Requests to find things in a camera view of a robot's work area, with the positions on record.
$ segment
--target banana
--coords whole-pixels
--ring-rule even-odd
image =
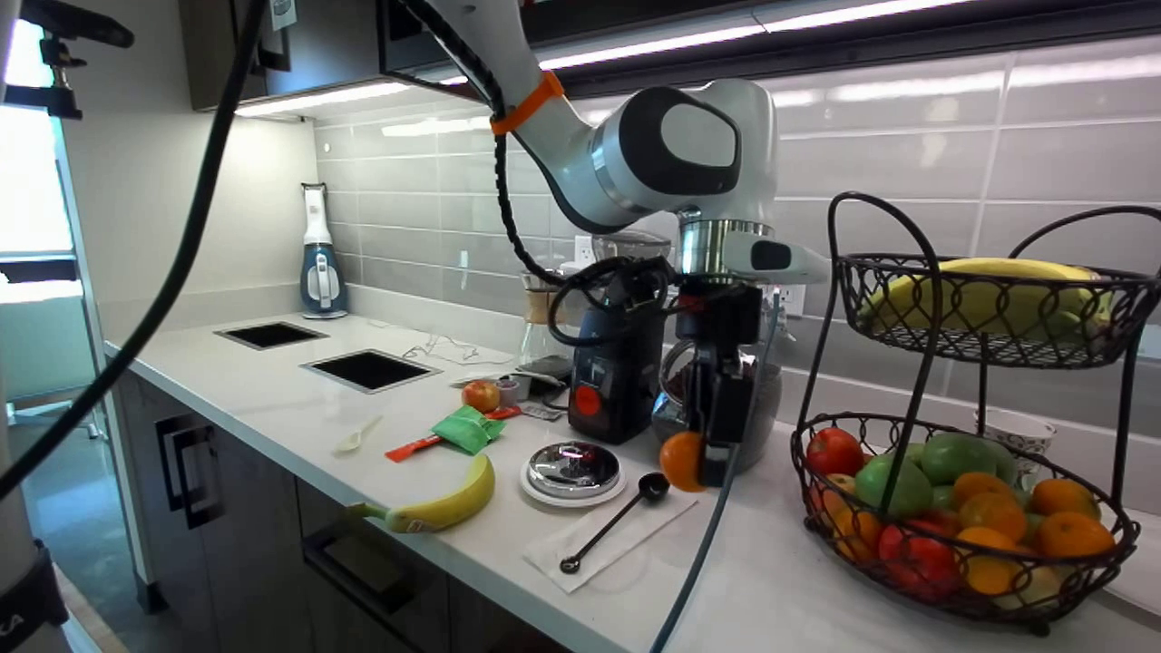
[[[940,262],[940,273],[949,276],[978,276],[943,282],[943,311],[948,330],[995,334],[995,337],[1067,337],[1081,334],[1081,320],[1088,314],[1088,330],[1108,320],[1108,311],[1091,311],[1091,291],[1081,282],[1099,278],[1091,268],[1074,268],[1059,262],[1038,257],[957,257]],[[935,311],[932,278],[891,278],[885,292],[871,296],[871,321],[912,330],[924,330]]]
[[[471,456],[467,477],[435,497],[435,502],[421,502],[421,505],[406,505],[399,510],[391,510],[389,525],[391,529],[451,529],[456,522],[475,517],[491,502],[493,502],[493,486],[498,486],[498,473],[491,456]]]

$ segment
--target white countertop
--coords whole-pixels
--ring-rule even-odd
[[[452,381],[506,375],[513,371],[513,360],[359,314],[334,321],[267,314],[232,326],[272,320],[302,321],[325,337],[259,353],[215,334],[227,321],[215,330],[180,326],[156,334],[133,371],[346,505],[370,502],[399,508],[440,497],[463,477],[463,454],[427,450],[406,464],[391,464],[385,459],[385,450],[425,435],[440,418],[456,410],[460,393],[451,388]],[[412,361],[433,366],[433,375],[362,393],[304,371],[304,361],[362,349],[411,354]],[[362,454],[334,456],[334,446],[370,418],[382,418],[382,428],[373,428]],[[687,566],[693,562],[714,494],[701,494],[701,505],[680,522],[614,562],[579,591],[567,595],[542,578],[524,552],[527,545],[567,529],[576,514],[531,505],[515,484],[524,459],[558,439],[572,439],[567,421],[507,421],[506,439],[485,450],[498,464],[498,494],[485,510],[440,536],[397,536],[570,650],[648,650],[680,595]],[[639,473],[653,464],[645,435],[618,446],[618,454],[629,477],[639,477]],[[722,534],[668,650],[1088,653],[1154,650],[1159,643],[1161,624],[1115,600],[1088,600],[1059,619],[1050,637],[968,624],[891,600],[839,566],[833,556],[802,529],[798,486],[781,435],[770,442],[764,459],[739,475]]]

